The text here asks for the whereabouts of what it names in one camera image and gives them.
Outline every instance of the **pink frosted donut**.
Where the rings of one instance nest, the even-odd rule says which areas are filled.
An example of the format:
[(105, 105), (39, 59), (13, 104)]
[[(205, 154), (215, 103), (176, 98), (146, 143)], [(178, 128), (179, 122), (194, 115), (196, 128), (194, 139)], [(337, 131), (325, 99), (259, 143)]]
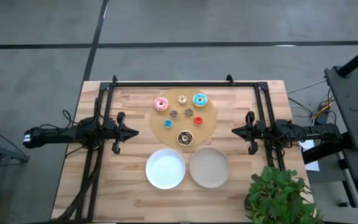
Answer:
[(154, 109), (157, 111), (165, 111), (168, 108), (168, 100), (164, 97), (158, 97), (154, 100)]

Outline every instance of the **beige bowl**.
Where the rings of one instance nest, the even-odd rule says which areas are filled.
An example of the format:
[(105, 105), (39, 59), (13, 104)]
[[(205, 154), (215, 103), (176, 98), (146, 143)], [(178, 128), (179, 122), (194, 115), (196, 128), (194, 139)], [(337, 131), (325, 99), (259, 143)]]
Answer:
[(229, 178), (229, 161), (223, 152), (204, 148), (193, 154), (189, 170), (197, 184), (206, 188), (216, 188)]

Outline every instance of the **potted plant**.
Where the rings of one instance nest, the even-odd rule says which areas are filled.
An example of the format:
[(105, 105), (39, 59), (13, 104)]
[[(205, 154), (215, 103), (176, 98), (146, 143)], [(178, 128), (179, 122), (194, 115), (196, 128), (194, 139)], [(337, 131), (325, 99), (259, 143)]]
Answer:
[(323, 223), (316, 205), (303, 195), (311, 194), (305, 180), (295, 177), (296, 170), (279, 171), (265, 166), (262, 174), (254, 174), (244, 201), (247, 217), (256, 224)]

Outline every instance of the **wooden tabletop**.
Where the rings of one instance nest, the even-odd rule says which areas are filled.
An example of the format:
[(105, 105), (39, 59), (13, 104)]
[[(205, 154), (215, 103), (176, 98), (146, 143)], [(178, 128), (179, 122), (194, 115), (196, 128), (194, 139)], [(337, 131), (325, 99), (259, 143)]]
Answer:
[[(78, 104), (76, 121), (93, 115), (94, 99), (100, 82), (85, 82)], [(283, 81), (268, 81), (276, 119), (291, 119), (291, 110)], [(207, 94), (218, 113), (216, 129), (202, 145), (193, 149), (174, 149), (186, 161), (186, 175), (182, 183), (170, 190), (153, 187), (146, 178), (145, 165), (149, 156), (158, 149), (168, 148), (153, 134), (149, 114), (154, 99), (168, 87), (115, 88), (111, 116), (126, 114), (127, 127), (139, 135), (121, 143), (121, 154), (115, 155), (112, 141), (104, 148), (95, 222), (247, 222), (243, 207), (252, 174), (259, 174), (267, 165), (264, 145), (258, 141), (259, 151), (248, 155), (249, 142), (231, 133), (231, 129), (245, 125), (248, 111), (259, 118), (252, 87), (200, 87)], [(69, 145), (68, 152), (80, 145)], [(229, 180), (216, 189), (197, 185), (188, 172), (188, 162), (195, 151), (204, 147), (221, 150), (230, 163)], [(86, 150), (69, 155), (64, 163), (52, 218), (58, 217), (78, 193), (85, 163)], [(294, 146), (285, 150), (285, 166), (296, 169), (298, 176), (307, 180), (301, 151)], [(85, 200), (85, 211), (88, 207)]]

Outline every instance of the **donut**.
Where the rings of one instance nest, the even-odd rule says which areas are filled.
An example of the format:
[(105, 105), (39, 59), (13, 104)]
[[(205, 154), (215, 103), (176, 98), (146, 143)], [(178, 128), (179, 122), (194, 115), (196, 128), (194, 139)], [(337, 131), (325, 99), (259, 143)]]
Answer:
[(170, 119), (166, 119), (164, 121), (164, 128), (171, 128), (173, 125), (172, 121)]
[(187, 99), (186, 99), (185, 96), (180, 95), (180, 96), (178, 97), (178, 102), (179, 102), (180, 104), (184, 104), (184, 103), (186, 103), (186, 101), (187, 101)]
[(170, 116), (172, 119), (177, 119), (179, 117), (179, 112), (173, 110), (173, 111), (171, 111)]
[(193, 110), (192, 109), (190, 109), (190, 108), (187, 108), (187, 109), (185, 109), (185, 116), (186, 117), (191, 117), (193, 115)]
[(178, 142), (181, 146), (189, 146), (193, 142), (193, 134), (189, 131), (181, 131), (178, 135)]
[(203, 107), (208, 103), (208, 99), (205, 96), (205, 94), (202, 93), (197, 93), (196, 95), (194, 95), (193, 97), (193, 104), (196, 107)]
[(165, 111), (168, 108), (168, 100), (164, 97), (158, 97), (154, 100), (154, 109), (157, 111)]
[(202, 117), (197, 116), (197, 117), (194, 118), (194, 124), (195, 125), (200, 125), (202, 123), (203, 123), (203, 118)]

